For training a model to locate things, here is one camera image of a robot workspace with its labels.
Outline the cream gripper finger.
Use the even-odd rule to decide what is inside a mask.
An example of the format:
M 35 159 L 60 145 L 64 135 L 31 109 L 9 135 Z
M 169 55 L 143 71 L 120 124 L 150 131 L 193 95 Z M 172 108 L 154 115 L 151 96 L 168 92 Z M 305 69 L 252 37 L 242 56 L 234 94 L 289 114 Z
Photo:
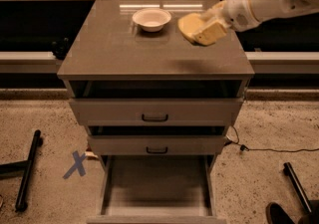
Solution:
M 200 45 L 214 44 L 218 39 L 226 36 L 226 28 L 218 21 L 203 25 L 193 33 L 193 39 Z

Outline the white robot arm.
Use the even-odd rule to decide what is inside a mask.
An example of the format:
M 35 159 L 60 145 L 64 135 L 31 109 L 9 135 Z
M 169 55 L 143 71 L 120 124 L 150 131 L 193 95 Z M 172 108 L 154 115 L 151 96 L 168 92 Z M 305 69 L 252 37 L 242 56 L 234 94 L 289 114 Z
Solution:
M 203 24 L 191 37 L 210 45 L 228 29 L 244 32 L 276 18 L 293 18 L 319 11 L 319 0 L 223 0 L 199 16 Z

